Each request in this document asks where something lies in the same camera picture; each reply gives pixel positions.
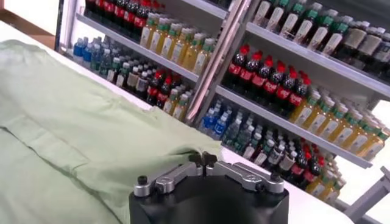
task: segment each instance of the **white table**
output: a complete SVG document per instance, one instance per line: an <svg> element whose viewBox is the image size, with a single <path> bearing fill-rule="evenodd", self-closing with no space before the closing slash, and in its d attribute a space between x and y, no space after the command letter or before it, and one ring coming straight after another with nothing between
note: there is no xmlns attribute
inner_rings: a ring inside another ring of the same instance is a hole
<svg viewBox="0 0 390 224"><path fill-rule="evenodd" d="M142 100L132 96L128 92L124 91L121 88L113 85L112 83L106 81L105 79L100 78L98 75L95 75L91 71L83 68L72 60L65 58L64 56L58 54L57 52L51 50L50 48L44 46L38 41L32 39L31 37L23 34L19 30L14 29L11 26L8 26L4 22L0 21L0 41L16 39L27 44L34 44L44 49L48 54L57 59L59 62L64 65L74 69L80 74L89 77L90 79L104 85L108 89L112 90L114 93L125 97L129 102L134 103L142 109L149 110L150 105L143 102ZM255 169L262 171L262 168L256 166L252 162L238 156L232 151L222 148L222 158L228 163L237 163L241 162L251 166ZM321 202L320 200L312 197L304 191L296 188L292 184L285 183L285 188L289 191L289 223L290 224L348 224L353 223L346 215L339 212L335 208Z"/></svg>

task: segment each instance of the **brown floor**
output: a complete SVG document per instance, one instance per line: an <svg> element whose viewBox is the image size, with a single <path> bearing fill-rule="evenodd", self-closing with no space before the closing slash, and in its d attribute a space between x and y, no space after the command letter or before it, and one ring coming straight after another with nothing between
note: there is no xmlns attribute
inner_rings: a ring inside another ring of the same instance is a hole
<svg viewBox="0 0 390 224"><path fill-rule="evenodd" d="M0 20L15 27L22 33L27 34L47 47L54 49L55 36L19 17L18 15L5 9L0 9Z"/></svg>

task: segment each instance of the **metal shelf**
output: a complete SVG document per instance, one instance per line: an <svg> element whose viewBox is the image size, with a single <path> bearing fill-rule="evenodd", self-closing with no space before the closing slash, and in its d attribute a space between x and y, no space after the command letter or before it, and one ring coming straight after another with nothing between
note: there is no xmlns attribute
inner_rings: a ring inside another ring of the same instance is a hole
<svg viewBox="0 0 390 224"><path fill-rule="evenodd" d="M238 105L247 108L248 110L256 113L257 115L271 121L272 123L277 124L278 126L285 128L289 130L290 132L301 136L308 141L318 145L320 148L323 148L324 150L334 153L338 156L343 157L344 159L350 161L351 163L356 164L357 166L360 166L362 168L368 168L371 167L372 164L360 157L357 157L356 155L338 147L337 145L334 145L292 123L289 121L285 120L284 118L264 109L263 107L221 87L217 86L216 88L216 93L219 94L220 96L224 96L228 100L231 100L232 102L237 103Z"/></svg>
<svg viewBox="0 0 390 224"><path fill-rule="evenodd" d="M301 45L293 43L275 33L272 33L254 23L247 23L246 30L262 39L268 40L271 43L277 44L280 47L296 54L302 58L306 58L313 63L326 68L334 73L337 73L349 80L359 83L375 92L378 92L387 98L390 98L390 86L375 80L365 72L357 70L349 65L343 64L340 61L332 60L314 51L311 51Z"/></svg>
<svg viewBox="0 0 390 224"><path fill-rule="evenodd" d="M111 30L110 28L105 27L104 25L94 21L91 18L84 16L81 13L76 13L76 18L80 22L85 23L85 24L95 28L96 30L106 34L107 36L114 39L115 41L127 46L128 48L130 48L134 51L137 51L141 55L159 63L160 65L165 66L166 68L169 68L170 70L172 70L174 72L177 72L178 74L190 79L193 82L197 82L198 75L196 75L195 73L190 72L189 70L175 64L174 62L171 62L171 61L165 59L164 57L159 56L158 54L150 51L149 49L146 49L145 47L142 47L138 43L136 43L132 40L129 40L126 37L118 34L114 30Z"/></svg>
<svg viewBox="0 0 390 224"><path fill-rule="evenodd" d="M182 0L185 3L188 3L194 7L197 7L213 16L216 16L220 19L225 19L227 12L218 6L210 4L204 0Z"/></svg>

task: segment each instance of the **water bottle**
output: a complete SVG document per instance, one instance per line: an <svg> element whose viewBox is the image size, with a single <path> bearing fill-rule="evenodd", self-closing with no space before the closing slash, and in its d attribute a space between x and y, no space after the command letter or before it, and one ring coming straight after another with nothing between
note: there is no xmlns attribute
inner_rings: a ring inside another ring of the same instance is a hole
<svg viewBox="0 0 390 224"><path fill-rule="evenodd" d="M237 118L232 124L229 125L227 128L225 134L222 137L222 142L228 146L233 147L234 142L237 138L237 135L239 133L239 126L241 125L242 120L241 118Z"/></svg>
<svg viewBox="0 0 390 224"><path fill-rule="evenodd" d="M78 64L83 62L83 39L77 39L77 43L73 47L73 59Z"/></svg>
<svg viewBox="0 0 390 224"><path fill-rule="evenodd" d="M213 134L211 135L211 138L214 140L219 141L224 134L226 127L227 127L227 113L224 113L224 115L221 116L221 118L218 119L216 125L214 126L213 129Z"/></svg>
<svg viewBox="0 0 390 224"><path fill-rule="evenodd" d="M100 52L100 45L94 44L93 51L92 51L92 57L91 57L92 71L96 71L96 72L99 71L101 61L102 61L102 56L101 56L101 52Z"/></svg>
<svg viewBox="0 0 390 224"><path fill-rule="evenodd" d="M108 70L111 68L111 51L109 49L104 49L104 55L102 57L102 64L100 65L99 74L103 77L107 77Z"/></svg>
<svg viewBox="0 0 390 224"><path fill-rule="evenodd" d="M214 120L214 109L210 108L208 109L207 114L203 117L202 122L200 123L200 126L198 130L202 132L203 134L207 135L208 130L212 127L212 123Z"/></svg>
<svg viewBox="0 0 390 224"><path fill-rule="evenodd" d="M87 47L84 50L83 53L83 65L86 68L91 67L91 60L92 60L92 44L87 44Z"/></svg>

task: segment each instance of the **silver shelf frame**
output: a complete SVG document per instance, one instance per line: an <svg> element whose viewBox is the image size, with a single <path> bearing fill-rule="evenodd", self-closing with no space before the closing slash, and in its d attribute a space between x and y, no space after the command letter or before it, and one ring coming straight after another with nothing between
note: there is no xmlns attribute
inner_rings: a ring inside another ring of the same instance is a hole
<svg viewBox="0 0 390 224"><path fill-rule="evenodd" d="M146 49L145 47L142 47L138 43L128 39L127 37L122 36L121 34L117 33L114 30L111 30L110 28L105 27L104 25L96 22L95 20L84 16L81 13L76 13L76 18L82 23L85 23L86 25L89 25L90 27L95 28L96 30L106 34L110 38L114 39L115 41L127 46L128 48L138 52L139 54L157 62L160 65L163 65L164 67L188 78L189 80L193 82L197 82L198 75L195 73L181 67L180 65L177 65L176 63L169 61L165 59L164 57L150 51L149 49Z"/></svg>
<svg viewBox="0 0 390 224"><path fill-rule="evenodd" d="M306 140L318 145L320 148L336 154L338 156L343 157L344 159L350 161L351 163L356 164L357 166L360 166L362 168L368 168L371 167L372 164L340 147L337 145L332 144L331 142L328 142L294 124L291 122L285 120L284 118L274 114L273 112L268 111L267 109L257 105L256 103L253 103L227 89L221 86L217 86L216 93L220 96L225 97L228 100L231 100L234 103L237 103L238 105L247 108L248 110L256 113L257 115L267 119L268 121L271 121L272 123L289 130L290 132L294 133L295 135L301 136L305 138Z"/></svg>

